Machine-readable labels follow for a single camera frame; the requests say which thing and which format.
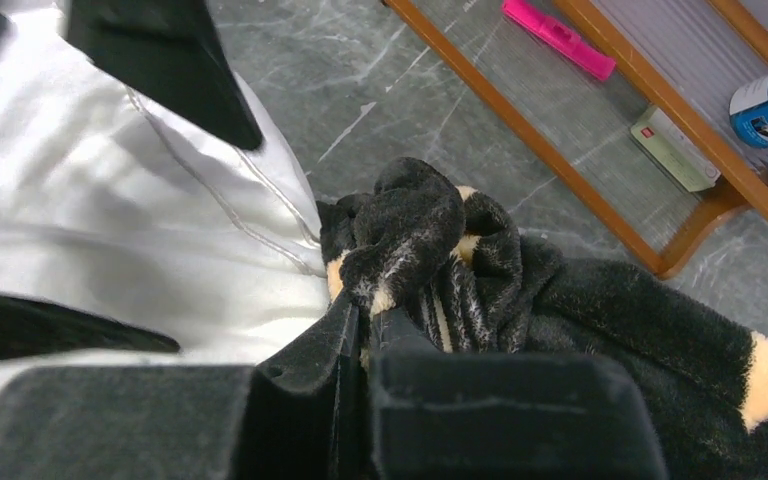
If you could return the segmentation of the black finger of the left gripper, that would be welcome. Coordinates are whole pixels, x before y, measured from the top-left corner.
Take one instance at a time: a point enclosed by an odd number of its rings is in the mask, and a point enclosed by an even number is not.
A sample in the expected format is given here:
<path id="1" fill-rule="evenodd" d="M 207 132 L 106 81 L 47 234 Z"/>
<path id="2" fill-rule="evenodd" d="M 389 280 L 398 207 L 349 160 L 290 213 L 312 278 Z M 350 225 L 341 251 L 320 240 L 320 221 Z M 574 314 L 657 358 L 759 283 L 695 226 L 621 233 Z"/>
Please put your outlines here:
<path id="1" fill-rule="evenodd" d="M 177 353 L 167 335 L 54 303 L 0 295 L 0 361 L 84 349 Z"/>
<path id="2" fill-rule="evenodd" d="M 235 147 L 262 146 L 203 0 L 73 0 L 67 13 L 67 42 L 98 69 Z"/>

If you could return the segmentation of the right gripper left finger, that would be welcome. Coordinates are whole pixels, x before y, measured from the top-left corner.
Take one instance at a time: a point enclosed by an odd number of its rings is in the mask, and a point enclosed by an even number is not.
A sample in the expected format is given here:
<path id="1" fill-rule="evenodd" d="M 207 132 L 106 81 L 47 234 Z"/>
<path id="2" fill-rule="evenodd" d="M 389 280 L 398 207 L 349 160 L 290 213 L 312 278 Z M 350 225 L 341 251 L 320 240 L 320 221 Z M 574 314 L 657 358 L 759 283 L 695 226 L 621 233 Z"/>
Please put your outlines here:
<path id="1" fill-rule="evenodd" d="M 0 479 L 335 479 L 358 309 L 257 365 L 52 366 L 0 391 Z"/>

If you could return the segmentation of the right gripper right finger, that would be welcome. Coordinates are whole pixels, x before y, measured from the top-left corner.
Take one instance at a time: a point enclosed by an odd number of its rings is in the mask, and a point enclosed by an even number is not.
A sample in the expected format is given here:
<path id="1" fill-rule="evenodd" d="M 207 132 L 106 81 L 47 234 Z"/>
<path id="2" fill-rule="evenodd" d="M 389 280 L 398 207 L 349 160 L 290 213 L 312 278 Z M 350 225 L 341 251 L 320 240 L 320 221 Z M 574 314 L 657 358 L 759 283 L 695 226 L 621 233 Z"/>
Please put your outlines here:
<path id="1" fill-rule="evenodd" d="M 373 319 L 371 457 L 383 479 L 664 479 L 648 410 L 616 362 L 447 354 L 400 310 Z"/>

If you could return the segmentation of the white pillow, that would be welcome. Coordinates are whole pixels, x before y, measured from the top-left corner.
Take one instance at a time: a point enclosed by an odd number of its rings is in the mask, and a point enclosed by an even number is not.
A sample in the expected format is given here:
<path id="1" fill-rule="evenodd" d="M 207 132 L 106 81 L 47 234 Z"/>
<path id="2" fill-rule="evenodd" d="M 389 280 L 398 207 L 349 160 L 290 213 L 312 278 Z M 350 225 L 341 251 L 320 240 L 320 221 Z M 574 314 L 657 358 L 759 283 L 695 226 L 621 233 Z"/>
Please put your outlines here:
<path id="1" fill-rule="evenodd" d="M 58 364 L 258 363 L 325 312 L 320 226 L 290 145 L 239 150 L 90 64 L 55 1 L 2 1 L 0 294 L 175 339 L 0 362 L 0 390 Z"/>

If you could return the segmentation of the black pillowcase with beige flowers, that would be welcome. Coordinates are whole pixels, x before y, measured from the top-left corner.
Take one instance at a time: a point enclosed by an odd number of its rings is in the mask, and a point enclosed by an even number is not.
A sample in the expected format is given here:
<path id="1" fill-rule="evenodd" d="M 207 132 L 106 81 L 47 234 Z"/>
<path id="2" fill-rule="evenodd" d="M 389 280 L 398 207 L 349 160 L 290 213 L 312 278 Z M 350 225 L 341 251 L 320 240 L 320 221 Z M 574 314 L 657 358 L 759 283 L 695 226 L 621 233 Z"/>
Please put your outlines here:
<path id="1" fill-rule="evenodd" d="M 768 479 L 762 333 L 633 264 L 565 256 L 417 158 L 317 210 L 332 296 L 402 308 L 447 353 L 607 356 L 641 388 L 673 478 Z"/>

